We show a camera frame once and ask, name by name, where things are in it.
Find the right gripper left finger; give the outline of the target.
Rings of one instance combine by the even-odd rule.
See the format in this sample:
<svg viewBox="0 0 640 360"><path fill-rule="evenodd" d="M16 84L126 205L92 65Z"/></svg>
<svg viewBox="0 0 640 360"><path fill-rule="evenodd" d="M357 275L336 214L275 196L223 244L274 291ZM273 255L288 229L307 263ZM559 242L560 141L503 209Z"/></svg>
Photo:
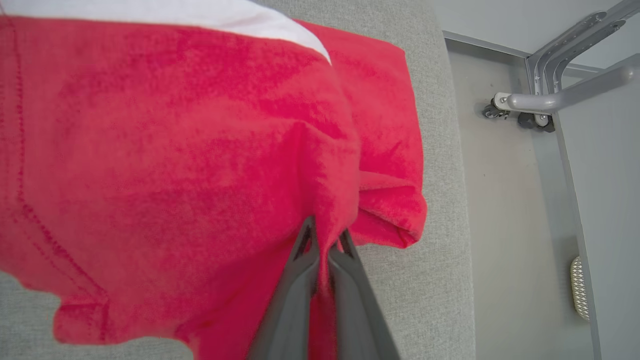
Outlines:
<svg viewBox="0 0 640 360"><path fill-rule="evenodd" d="M310 305L317 290L320 249L314 216L304 220L254 336L249 360L306 360Z"/></svg>

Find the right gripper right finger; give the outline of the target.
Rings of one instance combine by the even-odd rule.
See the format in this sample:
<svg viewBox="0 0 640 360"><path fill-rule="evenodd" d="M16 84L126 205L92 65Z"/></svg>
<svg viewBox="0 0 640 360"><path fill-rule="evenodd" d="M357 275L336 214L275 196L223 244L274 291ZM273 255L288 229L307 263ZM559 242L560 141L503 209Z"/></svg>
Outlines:
<svg viewBox="0 0 640 360"><path fill-rule="evenodd" d="M339 360L398 360L400 353L364 265L344 230L327 254L336 309Z"/></svg>

